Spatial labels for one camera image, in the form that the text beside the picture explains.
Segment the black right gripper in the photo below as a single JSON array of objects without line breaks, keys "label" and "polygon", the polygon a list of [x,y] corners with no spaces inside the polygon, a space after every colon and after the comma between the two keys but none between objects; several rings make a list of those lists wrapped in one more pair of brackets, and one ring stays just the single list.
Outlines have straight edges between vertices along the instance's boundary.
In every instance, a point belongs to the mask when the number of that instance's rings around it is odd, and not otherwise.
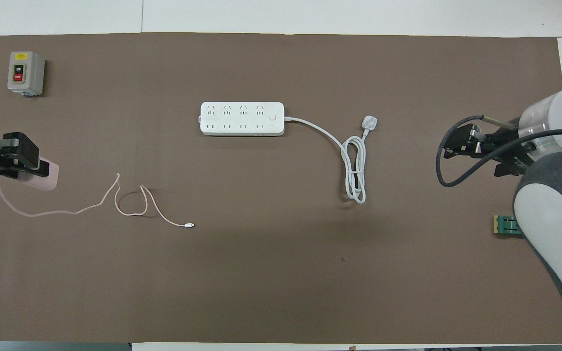
[{"label": "black right gripper", "polygon": [[[455,128],[446,136],[443,158],[470,157],[484,158],[484,154],[491,153],[501,146],[519,138],[517,130],[499,128],[494,133],[486,134],[482,142],[481,153],[472,152],[481,142],[481,129],[476,124],[466,124]],[[498,164],[494,169],[495,177],[508,175],[521,176],[530,167],[530,157],[520,144],[493,157]]]}]

